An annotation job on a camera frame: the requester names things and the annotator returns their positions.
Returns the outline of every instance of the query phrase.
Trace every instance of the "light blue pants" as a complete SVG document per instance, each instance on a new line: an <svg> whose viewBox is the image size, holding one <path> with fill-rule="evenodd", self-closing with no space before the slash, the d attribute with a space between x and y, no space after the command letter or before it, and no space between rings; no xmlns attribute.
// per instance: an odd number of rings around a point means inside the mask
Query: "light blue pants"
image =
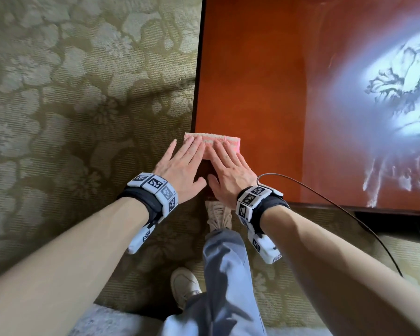
<svg viewBox="0 0 420 336"><path fill-rule="evenodd" d="M182 314L168 317L158 335L266 335L240 234L209 233L203 254L207 292L191 297Z"/></svg>

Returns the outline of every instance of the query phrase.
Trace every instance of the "white sneaker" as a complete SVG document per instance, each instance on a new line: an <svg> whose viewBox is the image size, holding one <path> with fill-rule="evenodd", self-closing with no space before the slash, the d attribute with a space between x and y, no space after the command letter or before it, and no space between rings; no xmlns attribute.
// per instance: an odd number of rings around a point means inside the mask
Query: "white sneaker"
<svg viewBox="0 0 420 336"><path fill-rule="evenodd" d="M207 213L209 220L207 224L210 225L210 232L222 229L232 228L232 211L221 202L206 201Z"/></svg>
<svg viewBox="0 0 420 336"><path fill-rule="evenodd" d="M182 310L185 309L185 304L190 297L202 293L196 276L184 267L179 267L173 271L170 283L173 297L177 306Z"/></svg>

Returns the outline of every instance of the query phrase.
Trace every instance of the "cable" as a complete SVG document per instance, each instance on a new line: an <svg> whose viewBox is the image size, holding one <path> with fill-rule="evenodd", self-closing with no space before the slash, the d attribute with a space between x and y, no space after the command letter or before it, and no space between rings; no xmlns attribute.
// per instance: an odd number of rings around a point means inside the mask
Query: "cable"
<svg viewBox="0 0 420 336"><path fill-rule="evenodd" d="M348 212L347 210L345 210L345 209L343 209L343 208L341 208L338 204L336 204L336 203L334 203L334 202L332 202L330 199L328 199L327 197L325 197L325 196L322 196L319 192L317 192L316 190L313 190L311 187L309 187L309 186L306 186L305 184L303 184L303 183L301 183L300 181L298 181L298 180L295 180L294 178L291 178L291 177L288 177L287 175L282 175L282 174L280 174L280 173L263 173L262 175L260 175L260 176L258 176L258 178L257 178L257 185L260 185L260 186L266 186L266 187L268 187L267 185L264 185L264 184L262 184L262 183L260 183L260 178L261 177L263 177L264 175L279 175L280 177L283 177L283 178L286 178L286 179L289 179L289 180L292 180L292 181L295 181L296 183L298 183L298 184L300 184L300 185L302 185L303 187L305 187L305 188L307 188L308 190L310 190L310 191L312 191L312 192L314 192L315 194L317 194L318 196L320 196L320 197L322 197L322 198L324 198L326 201L328 201L328 202L330 202L331 204L333 204L334 206L336 206L337 208L339 208L339 209L341 209L342 211L344 211L346 214L348 214L350 217L352 217L354 220L356 220L361 226L363 226L364 228L366 228L371 234L373 234L374 235L374 237L377 239L377 241L382 245L382 247L386 250L386 252L387 252L387 254L389 255L389 257L391 258L391 260L392 260L392 262L394 262L394 265L395 265L395 267L397 268L397 271L398 271L398 273L399 273L399 275L401 276L401 277L403 277L403 274L401 273L401 271L400 271L400 268L398 267L398 264L397 264L397 262L395 261L395 259L392 257L392 254L391 254L391 252L386 248L386 246L384 245L384 243L381 241L381 239L376 235L376 233L375 232L373 232L372 231L372 229L371 228L369 228L367 225L365 225L362 221L360 221L358 218L356 218L354 215L352 215L350 212Z"/></svg>

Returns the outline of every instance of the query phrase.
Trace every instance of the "shoe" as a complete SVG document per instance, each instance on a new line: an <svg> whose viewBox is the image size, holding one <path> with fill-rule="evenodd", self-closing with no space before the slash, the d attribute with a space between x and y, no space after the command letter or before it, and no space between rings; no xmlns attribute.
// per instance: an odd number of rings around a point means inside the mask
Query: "shoe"
<svg viewBox="0 0 420 336"><path fill-rule="evenodd" d="M202 293L197 278L184 267L179 267L171 274L171 291L177 306L184 310L190 297Z"/></svg>
<svg viewBox="0 0 420 336"><path fill-rule="evenodd" d="M232 211L221 202L206 201L210 232L218 229L232 229Z"/></svg>

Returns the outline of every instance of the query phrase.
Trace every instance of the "green patterned rug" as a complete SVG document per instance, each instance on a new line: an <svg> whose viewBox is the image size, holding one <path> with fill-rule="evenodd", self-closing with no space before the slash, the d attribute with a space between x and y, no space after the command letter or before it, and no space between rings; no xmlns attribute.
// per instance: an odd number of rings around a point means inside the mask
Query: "green patterned rug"
<svg viewBox="0 0 420 336"><path fill-rule="evenodd" d="M190 130L202 0L0 0L0 273L111 203L169 142ZM342 213L299 212L388 258ZM241 225L234 222L245 237ZM179 207L97 299L164 318L178 266L202 286L203 198ZM386 239L420 285L420 245ZM284 262L248 246L267 326L319 326Z"/></svg>

